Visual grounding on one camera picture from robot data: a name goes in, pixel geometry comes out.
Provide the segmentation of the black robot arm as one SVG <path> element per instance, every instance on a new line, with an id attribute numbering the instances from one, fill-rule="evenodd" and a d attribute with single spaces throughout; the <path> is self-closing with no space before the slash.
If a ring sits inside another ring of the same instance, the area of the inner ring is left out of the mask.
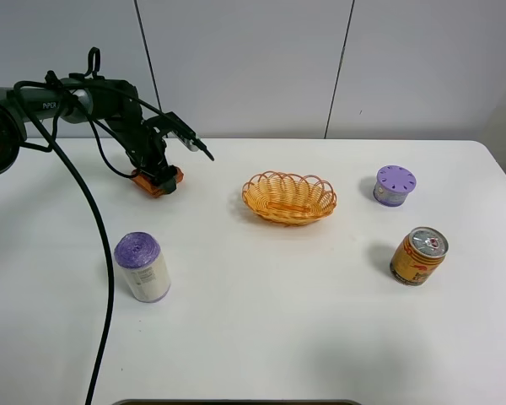
<path id="1" fill-rule="evenodd" d="M 157 115 L 143 118 L 137 88 L 125 80 L 64 78 L 54 89 L 23 87 L 19 105 L 11 88 L 0 87 L 0 175 L 11 167 L 21 148 L 31 148 L 25 129 L 32 121 L 98 124 L 126 151 L 133 171 L 128 174 L 153 197 L 170 194 L 183 179 L 180 168 L 168 163 L 161 130 L 175 130 L 175 119 Z"/>

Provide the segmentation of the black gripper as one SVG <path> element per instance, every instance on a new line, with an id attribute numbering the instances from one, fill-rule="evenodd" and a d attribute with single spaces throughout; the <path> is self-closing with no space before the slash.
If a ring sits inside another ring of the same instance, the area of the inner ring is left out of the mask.
<path id="1" fill-rule="evenodd" d="M 159 117 L 144 121 L 127 121 L 126 151 L 136 167 L 134 181 L 154 184 L 153 176 L 147 171 L 159 171 L 156 181 L 157 188 L 162 195 L 167 195 L 176 190 L 177 168 L 167 163 L 166 143 L 158 127 L 160 123 Z"/>

